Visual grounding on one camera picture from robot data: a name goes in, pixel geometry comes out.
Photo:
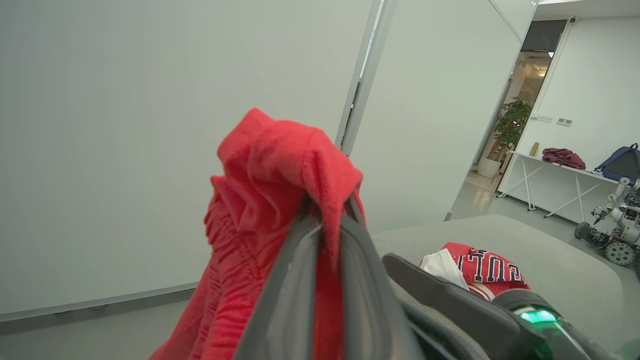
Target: white fabric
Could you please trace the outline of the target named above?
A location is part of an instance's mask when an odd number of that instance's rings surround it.
[[[425,255],[420,262],[420,268],[431,275],[443,277],[459,287],[469,290],[467,282],[453,261],[449,249],[442,249],[436,253]]]

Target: white table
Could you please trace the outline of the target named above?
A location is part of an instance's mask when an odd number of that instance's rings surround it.
[[[580,215],[582,216],[582,221],[585,221],[585,219],[584,219],[584,206],[582,204],[582,197],[585,196],[585,194],[587,194],[587,193],[591,192],[592,190],[594,190],[595,188],[597,188],[598,186],[600,186],[602,183],[618,184],[618,182],[615,181],[615,180],[607,179],[606,177],[602,177],[602,176],[598,176],[598,175],[592,174],[591,172],[588,172],[586,170],[578,170],[576,168],[562,166],[562,165],[557,164],[557,163],[547,163],[547,162],[543,161],[540,158],[535,158],[535,157],[533,157],[531,155],[522,154],[520,152],[511,151],[511,153],[514,155],[514,157],[512,158],[512,164],[515,164],[515,161],[517,160],[517,158],[522,158],[521,162],[522,162],[522,170],[524,171],[524,178],[522,180],[520,180],[519,182],[515,183],[511,188],[508,188],[506,191],[504,191],[502,194],[498,195],[497,197],[506,197],[515,188],[518,188],[520,185],[524,184],[526,189],[527,189],[527,204],[529,205],[529,210],[535,210],[536,209],[536,199],[535,199],[534,194],[533,194],[533,187],[531,186],[531,177],[533,175],[535,175],[541,168],[543,168],[545,166],[553,166],[553,167],[559,167],[559,168],[563,168],[563,169],[566,169],[568,171],[574,172],[574,174],[575,174],[575,187],[576,187],[577,196],[574,197],[572,200],[569,200],[568,202],[564,203],[562,206],[558,207],[557,209],[551,211],[549,214],[545,215],[545,218],[548,218],[548,217],[556,214],[558,211],[562,210],[567,205],[569,205],[569,204],[573,203],[574,201],[578,200],[580,202]],[[527,168],[527,164],[524,161],[525,158],[531,159],[531,160],[535,160],[535,161],[539,162],[540,165],[536,168],[536,170],[533,170],[532,172],[529,172],[529,169]],[[599,181],[596,185],[592,186],[590,189],[588,189],[585,192],[583,192],[582,188],[580,187],[580,176],[589,176],[589,177],[593,177],[593,178],[601,180],[601,181]]]

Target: green indicator light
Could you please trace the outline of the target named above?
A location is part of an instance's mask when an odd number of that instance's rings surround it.
[[[527,320],[530,323],[558,321],[552,313],[549,313],[546,310],[531,311],[530,313],[522,313],[520,314],[520,317],[523,318],[524,320]]]

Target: potted plant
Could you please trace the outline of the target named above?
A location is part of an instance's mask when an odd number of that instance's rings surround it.
[[[480,159],[478,174],[493,178],[500,169],[502,160],[511,148],[515,148],[522,135],[522,130],[527,124],[533,105],[525,97],[514,97],[513,102],[503,104],[503,111],[493,128],[495,143],[487,158]]]

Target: white plant pot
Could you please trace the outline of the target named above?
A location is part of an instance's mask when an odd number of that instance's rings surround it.
[[[500,169],[499,161],[482,158],[478,163],[478,175],[488,177],[489,179],[493,179],[498,169]]]

